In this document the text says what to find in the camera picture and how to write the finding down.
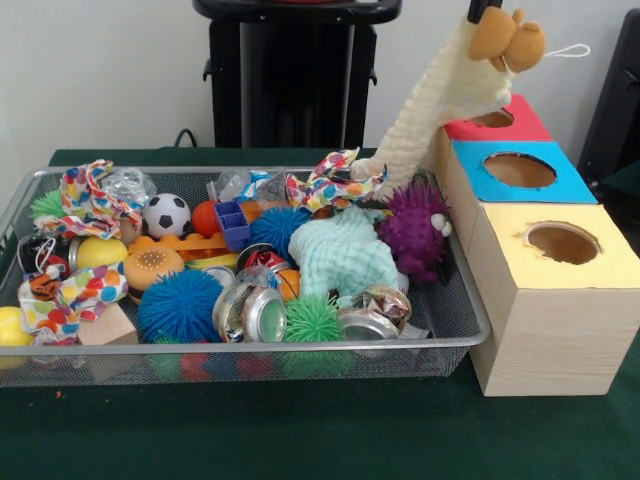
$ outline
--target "wooden box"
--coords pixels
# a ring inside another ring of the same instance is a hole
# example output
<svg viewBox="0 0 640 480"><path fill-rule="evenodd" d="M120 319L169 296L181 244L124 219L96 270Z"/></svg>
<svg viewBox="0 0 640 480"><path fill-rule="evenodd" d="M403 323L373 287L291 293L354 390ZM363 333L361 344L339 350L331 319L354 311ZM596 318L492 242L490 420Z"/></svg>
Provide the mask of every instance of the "wooden box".
<svg viewBox="0 0 640 480"><path fill-rule="evenodd" d="M465 142L550 142L551 135L522 95L513 95L504 109L469 120L456 120L436 136L434 174L444 182L451 141Z"/></svg>
<svg viewBox="0 0 640 480"><path fill-rule="evenodd" d="M493 330L471 352L485 395L607 393L639 326L640 260L602 206L483 204L468 261Z"/></svg>
<svg viewBox="0 0 640 480"><path fill-rule="evenodd" d="M554 142L452 142L442 191L465 252L482 202L596 204Z"/></svg>

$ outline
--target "red box top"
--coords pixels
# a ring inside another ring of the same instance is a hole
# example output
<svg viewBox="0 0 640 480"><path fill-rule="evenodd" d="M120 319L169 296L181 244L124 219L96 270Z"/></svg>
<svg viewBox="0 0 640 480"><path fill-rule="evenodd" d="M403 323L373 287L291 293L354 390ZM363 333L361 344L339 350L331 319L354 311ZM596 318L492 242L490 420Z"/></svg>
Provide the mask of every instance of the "red box top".
<svg viewBox="0 0 640 480"><path fill-rule="evenodd" d="M502 111L445 125L451 140L466 142L550 142L553 139L522 95L513 95Z"/></svg>

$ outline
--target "soccer ball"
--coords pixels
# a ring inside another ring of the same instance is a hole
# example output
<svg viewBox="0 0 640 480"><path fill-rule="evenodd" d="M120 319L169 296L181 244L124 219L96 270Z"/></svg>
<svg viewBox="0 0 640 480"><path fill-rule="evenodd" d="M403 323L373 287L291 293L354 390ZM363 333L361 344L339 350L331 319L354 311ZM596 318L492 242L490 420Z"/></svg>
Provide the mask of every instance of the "soccer ball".
<svg viewBox="0 0 640 480"><path fill-rule="evenodd" d="M156 195L144 212L142 228L156 240L167 235L186 235L191 231L189 205L172 193Z"/></svg>

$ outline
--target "metal basket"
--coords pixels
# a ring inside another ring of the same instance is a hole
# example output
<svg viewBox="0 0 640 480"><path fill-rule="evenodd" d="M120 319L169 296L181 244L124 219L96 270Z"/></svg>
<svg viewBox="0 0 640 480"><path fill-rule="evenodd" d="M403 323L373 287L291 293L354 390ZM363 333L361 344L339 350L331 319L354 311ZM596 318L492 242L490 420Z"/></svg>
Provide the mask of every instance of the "metal basket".
<svg viewBox="0 0 640 480"><path fill-rule="evenodd" d="M0 305L18 306L22 272L18 240L32 232L31 202L58 188L63 168L37 171L23 180L0 219ZM160 192L194 206L207 199L205 184L223 167L143 168ZM310 169L289 169L304 178ZM489 322L457 237L449 238L448 281L413 284L410 324L433 338L377 342L239 343L0 347L2 356L28 356L22 366L0 370L0 386L131 385L207 381L444 377L469 348L483 342ZM136 307L120 302L135 323Z"/></svg>

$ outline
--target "purple hedgehog toy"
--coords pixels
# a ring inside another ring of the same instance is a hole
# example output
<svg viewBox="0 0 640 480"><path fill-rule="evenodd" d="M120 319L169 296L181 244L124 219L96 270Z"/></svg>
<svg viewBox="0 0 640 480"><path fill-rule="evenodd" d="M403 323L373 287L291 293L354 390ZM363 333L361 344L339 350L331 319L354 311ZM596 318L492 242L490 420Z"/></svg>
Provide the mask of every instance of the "purple hedgehog toy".
<svg viewBox="0 0 640 480"><path fill-rule="evenodd" d="M406 192L395 190L388 206L394 216L380 227L380 239L391 247L398 270L419 282L437 281L432 269L442 262L452 230L442 197L428 185L412 185Z"/></svg>

